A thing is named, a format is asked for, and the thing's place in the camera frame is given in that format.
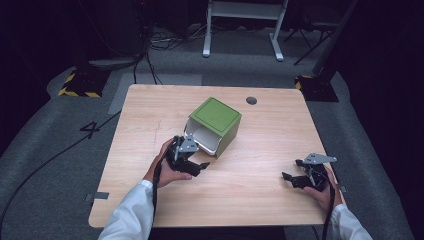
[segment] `table hole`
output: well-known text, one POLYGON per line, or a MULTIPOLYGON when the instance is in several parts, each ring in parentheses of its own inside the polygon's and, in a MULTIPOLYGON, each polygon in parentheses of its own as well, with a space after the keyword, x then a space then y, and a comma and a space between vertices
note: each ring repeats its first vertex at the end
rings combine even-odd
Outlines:
POLYGON ((250 105, 255 105, 258 102, 258 100, 256 100, 255 97, 247 97, 246 102, 250 105))

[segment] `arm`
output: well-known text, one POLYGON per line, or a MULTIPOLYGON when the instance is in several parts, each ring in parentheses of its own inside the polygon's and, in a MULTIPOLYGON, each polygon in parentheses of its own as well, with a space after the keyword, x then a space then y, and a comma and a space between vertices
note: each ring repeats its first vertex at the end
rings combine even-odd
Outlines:
MULTIPOLYGON (((99 239, 142 239, 147 240, 153 224, 153 175, 158 162, 172 139, 162 145, 143 180, 136 184, 113 211, 99 239)), ((167 161, 162 161, 158 188, 176 180, 190 180, 188 173, 174 172, 167 161)))
POLYGON ((372 239, 359 220, 347 209, 346 205, 339 204, 331 213, 332 239, 372 239))
MULTIPOLYGON (((333 172, 326 168, 328 180, 332 186, 336 186, 333 172)), ((325 212, 328 212, 330 206, 330 185, 322 192, 313 188, 305 187, 303 189, 309 196, 318 201, 325 212)), ((343 204, 340 191, 335 188, 334 205, 331 213, 331 233, 332 239, 372 239, 367 230, 362 227, 359 220, 353 215, 346 205, 343 204)))

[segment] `black cable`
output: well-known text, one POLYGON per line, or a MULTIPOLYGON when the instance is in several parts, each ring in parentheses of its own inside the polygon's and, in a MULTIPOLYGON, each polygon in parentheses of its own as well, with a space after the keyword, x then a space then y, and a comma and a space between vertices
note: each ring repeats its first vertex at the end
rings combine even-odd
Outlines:
POLYGON ((134 64, 134 68, 133 68, 134 84, 137 84, 137 75, 135 74, 135 70, 137 69, 137 65, 142 58, 143 58, 143 55, 140 55, 137 62, 134 64))
POLYGON ((311 227, 312 227, 312 230, 314 231, 315 238, 316 238, 317 240, 319 240, 319 235, 318 235, 318 231, 317 231, 317 229, 315 228, 315 226, 311 226, 311 227))
POLYGON ((330 203, 329 203, 330 206, 328 207, 327 216, 325 217, 325 221, 324 221, 324 229, 322 230, 322 240, 325 240, 327 239, 327 230, 328 230, 328 225, 330 224, 331 213, 333 212, 334 198, 336 195, 336 191, 327 176, 317 171, 314 171, 314 172, 318 175, 321 175, 323 178, 325 178, 330 187, 330 203))
POLYGON ((152 198, 153 219, 155 218, 155 215, 156 215, 156 204, 158 199, 158 184, 160 181, 160 173, 162 172, 162 162, 165 159, 166 153, 168 152, 171 145, 173 145, 173 142, 171 142, 166 148, 165 152, 163 152, 162 156, 160 157, 158 163, 155 166, 155 171, 153 172, 153 198, 152 198))
POLYGON ((105 124, 107 124, 109 121, 111 121, 114 117, 116 117, 117 115, 119 115, 121 113, 121 111, 115 113, 112 117, 110 117, 109 119, 107 119, 104 123, 100 124, 97 128, 92 129, 87 135, 85 135, 84 137, 82 137, 81 139, 79 139, 78 141, 76 141, 75 143, 73 143, 72 145, 70 145, 69 147, 65 148, 64 150, 60 151, 59 153, 57 153, 56 155, 54 155, 53 157, 51 157, 50 159, 48 159, 47 161, 45 161, 43 164, 41 164, 37 169, 35 169, 34 171, 32 171, 26 178, 24 181, 22 181, 22 183, 18 186, 18 188, 15 189, 15 191, 12 193, 11 197, 9 198, 9 200, 7 201, 3 212, 1 214, 0 217, 0 240, 1 240, 1 236, 2 236, 2 229, 3 229, 3 222, 6 216, 6 212, 10 206, 10 204, 12 203, 13 199, 15 198, 15 196, 18 194, 19 190, 21 190, 21 188, 25 185, 25 183, 28 182, 28 180, 34 176, 39 170, 41 170, 43 167, 45 167, 47 164, 49 164, 50 162, 52 162, 54 159, 56 159, 57 157, 59 157, 60 155, 62 155, 63 153, 67 152, 68 150, 72 149, 73 147, 75 147, 76 145, 78 145, 79 143, 81 143, 82 141, 84 141, 85 139, 89 138, 90 136, 92 136, 92 134, 96 131, 99 131, 101 127, 103 127, 105 124))
POLYGON ((162 81, 159 79, 159 77, 155 73, 155 66, 153 66, 153 64, 150 62, 149 51, 146 51, 146 58, 147 58, 147 63, 149 64, 149 67, 150 67, 150 72, 152 73, 152 76, 153 76, 153 81, 155 81, 156 85, 158 85, 158 81, 160 82, 161 85, 163 85, 162 81))

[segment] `box lid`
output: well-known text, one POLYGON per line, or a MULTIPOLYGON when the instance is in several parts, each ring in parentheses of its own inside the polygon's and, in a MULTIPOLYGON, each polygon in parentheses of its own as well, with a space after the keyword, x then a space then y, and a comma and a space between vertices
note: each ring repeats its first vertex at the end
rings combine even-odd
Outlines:
POLYGON ((190 117, 221 137, 241 118, 241 114, 217 99, 210 97, 190 117))

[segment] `black strap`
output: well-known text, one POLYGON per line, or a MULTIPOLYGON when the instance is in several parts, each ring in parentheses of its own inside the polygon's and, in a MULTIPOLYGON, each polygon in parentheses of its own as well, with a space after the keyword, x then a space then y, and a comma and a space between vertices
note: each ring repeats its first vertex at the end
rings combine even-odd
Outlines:
POLYGON ((334 197, 336 195, 336 191, 330 181, 328 181, 328 184, 330 185, 330 207, 328 208, 327 217, 324 222, 324 229, 322 230, 322 240, 327 238, 328 224, 330 223, 331 213, 333 212, 334 207, 334 197))
POLYGON ((163 158, 161 158, 156 164, 155 171, 153 173, 153 219, 155 219, 156 215, 156 204, 158 200, 158 183, 160 181, 160 173, 162 171, 162 161, 163 158))

